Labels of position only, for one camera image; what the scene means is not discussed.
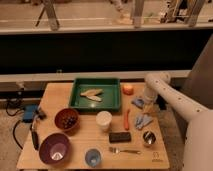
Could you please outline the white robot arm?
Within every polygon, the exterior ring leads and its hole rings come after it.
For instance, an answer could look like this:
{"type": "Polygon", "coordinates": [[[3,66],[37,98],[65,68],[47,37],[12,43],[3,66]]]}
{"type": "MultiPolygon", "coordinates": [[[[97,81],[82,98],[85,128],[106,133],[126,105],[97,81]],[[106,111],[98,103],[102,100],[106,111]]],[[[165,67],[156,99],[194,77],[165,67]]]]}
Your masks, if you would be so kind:
{"type": "Polygon", "coordinates": [[[142,98],[145,104],[160,95],[188,122],[182,171],[213,171],[213,110],[172,88],[168,72],[148,73],[142,98]]]}

